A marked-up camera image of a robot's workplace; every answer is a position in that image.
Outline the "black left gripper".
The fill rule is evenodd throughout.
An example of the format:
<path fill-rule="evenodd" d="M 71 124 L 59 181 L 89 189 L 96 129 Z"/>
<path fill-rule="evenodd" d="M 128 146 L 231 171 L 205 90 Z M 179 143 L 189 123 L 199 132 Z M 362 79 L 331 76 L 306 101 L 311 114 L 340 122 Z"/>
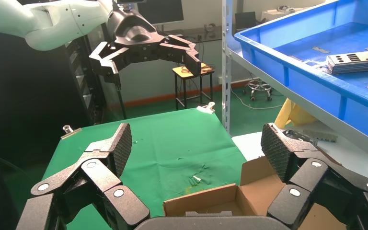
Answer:
<path fill-rule="evenodd" d="M 107 83 L 120 84 L 119 71 L 130 63 L 158 59 L 184 64 L 193 76 L 201 74 L 196 44 L 175 35 L 158 34 L 137 10 L 111 12 L 107 30 L 115 46 L 101 42 L 89 55 L 93 72 Z"/>

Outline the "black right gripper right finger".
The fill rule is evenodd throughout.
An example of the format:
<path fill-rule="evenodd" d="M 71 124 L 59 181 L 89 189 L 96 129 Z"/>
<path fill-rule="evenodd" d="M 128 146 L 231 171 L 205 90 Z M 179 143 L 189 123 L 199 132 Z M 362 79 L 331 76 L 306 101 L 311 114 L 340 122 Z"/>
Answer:
<path fill-rule="evenodd" d="M 262 151 L 284 187 L 267 215 L 291 230 L 314 204 L 348 230 L 368 230 L 368 178 L 329 160 L 310 142 L 287 137 L 275 124 L 263 126 Z"/>

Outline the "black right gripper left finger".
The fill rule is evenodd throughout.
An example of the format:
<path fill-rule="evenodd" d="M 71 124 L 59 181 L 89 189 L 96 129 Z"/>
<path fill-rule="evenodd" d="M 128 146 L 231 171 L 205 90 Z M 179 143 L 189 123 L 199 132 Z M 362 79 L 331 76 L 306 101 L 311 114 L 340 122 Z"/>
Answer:
<path fill-rule="evenodd" d="M 131 148 L 128 123 L 91 143 L 74 164 L 32 187 L 17 229 L 64 230 L 89 205 L 110 228 L 135 229 L 150 218 L 150 210 L 121 181 Z"/>

